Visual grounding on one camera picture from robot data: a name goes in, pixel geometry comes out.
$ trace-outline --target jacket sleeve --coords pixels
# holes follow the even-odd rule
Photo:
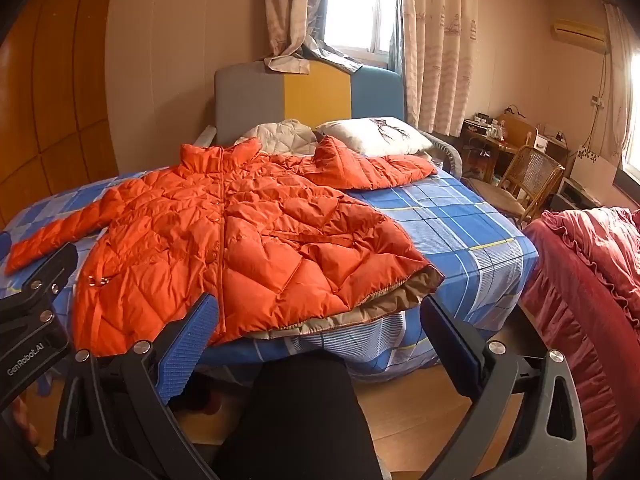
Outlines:
[[[108,189],[104,196],[66,218],[56,220],[36,231],[30,238],[15,244],[6,264],[5,274],[26,267],[31,262],[59,249],[67,242],[76,242],[102,229],[122,215],[127,204],[149,189],[148,174],[144,178],[127,180]]]
[[[271,155],[271,160],[318,186],[335,189],[386,189],[437,173],[420,156],[363,156],[335,137],[322,139],[314,156]]]

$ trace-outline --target blue headboard panel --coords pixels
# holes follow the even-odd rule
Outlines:
[[[351,117],[395,117],[404,121],[402,78],[375,66],[363,66],[351,75]]]

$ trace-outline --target upholstered headboard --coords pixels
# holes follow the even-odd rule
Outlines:
[[[255,61],[216,72],[215,143],[230,146],[256,124],[297,119],[315,128],[326,121],[362,117],[404,120],[401,77],[363,66],[350,75],[319,61],[308,75],[272,72]]]

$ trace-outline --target yellow headboard panel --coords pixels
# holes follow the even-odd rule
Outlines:
[[[311,128],[351,119],[350,75],[319,61],[308,75],[284,74],[284,116]]]

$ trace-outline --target pink blanket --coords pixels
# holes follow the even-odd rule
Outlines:
[[[640,341],[640,210],[544,212],[542,221],[610,290]]]

